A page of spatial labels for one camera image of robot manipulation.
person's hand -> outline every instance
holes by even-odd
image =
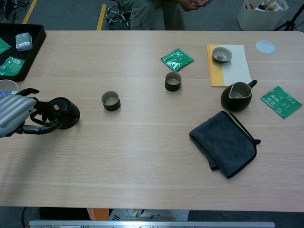
[[[176,2],[179,3],[186,12],[199,8],[199,0],[177,0]]]
[[[198,0],[198,6],[203,6],[208,0]]]

white box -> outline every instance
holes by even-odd
[[[272,31],[289,9],[285,0],[279,0],[283,6],[282,11],[262,12],[255,10],[263,2],[263,0],[244,0],[237,17],[238,24],[243,31]]]
[[[16,49],[18,51],[27,51],[32,49],[32,36],[26,32],[15,36],[16,37]]]

person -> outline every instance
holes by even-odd
[[[119,0],[123,7],[132,9],[131,30],[151,30],[154,23],[155,0]],[[206,0],[161,0],[166,30],[186,30],[182,9],[197,10]]]

white plastic lid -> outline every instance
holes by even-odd
[[[18,85],[11,80],[0,80],[0,92],[18,92]]]
[[[267,40],[257,42],[256,48],[264,54],[273,54],[276,51],[275,45]]]

green tea packet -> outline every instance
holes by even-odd
[[[161,60],[174,72],[178,72],[184,66],[194,61],[193,58],[191,58],[186,52],[184,52],[180,48],[167,54],[165,57],[161,58]]]
[[[0,54],[10,49],[11,46],[4,42],[3,39],[0,38]]]
[[[19,73],[24,60],[8,57],[0,66],[0,75],[15,76]]]
[[[264,95],[261,99],[283,119],[286,119],[302,106],[300,102],[279,86]]]

